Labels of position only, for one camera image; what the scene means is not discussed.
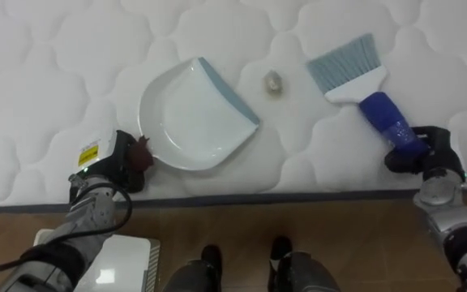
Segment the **robotic hand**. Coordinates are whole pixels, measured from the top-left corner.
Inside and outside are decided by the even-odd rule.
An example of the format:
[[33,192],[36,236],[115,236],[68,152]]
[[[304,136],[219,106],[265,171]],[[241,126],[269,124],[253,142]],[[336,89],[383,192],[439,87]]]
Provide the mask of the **robotic hand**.
[[[0,265],[17,267],[2,283],[6,292],[73,291],[101,251],[104,241],[126,224],[132,202],[128,191],[141,191],[144,171],[152,165],[147,140],[136,141],[124,131],[93,137],[81,149],[78,172],[70,176],[71,209],[48,238],[24,252],[19,260]],[[115,200],[127,202],[126,216],[115,225]]]
[[417,127],[414,132],[430,147],[421,157],[402,157],[392,150],[385,165],[397,173],[422,172],[423,183],[413,202],[426,217],[428,230],[461,279],[459,291],[467,292],[467,191],[461,161],[450,146],[450,132],[438,127]]

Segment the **white mattress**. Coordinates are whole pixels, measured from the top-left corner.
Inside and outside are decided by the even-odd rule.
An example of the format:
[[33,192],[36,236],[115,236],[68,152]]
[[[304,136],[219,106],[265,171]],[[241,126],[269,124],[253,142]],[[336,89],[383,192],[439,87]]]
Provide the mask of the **white mattress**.
[[[196,56],[261,128],[209,171],[157,162],[137,200],[418,187],[385,169],[386,142],[357,108],[326,102],[304,65],[366,32],[390,70],[383,90],[414,126],[450,129],[467,170],[467,1],[0,0],[0,206],[66,203],[84,138],[138,136],[147,84]],[[263,89],[270,70],[281,97]]]

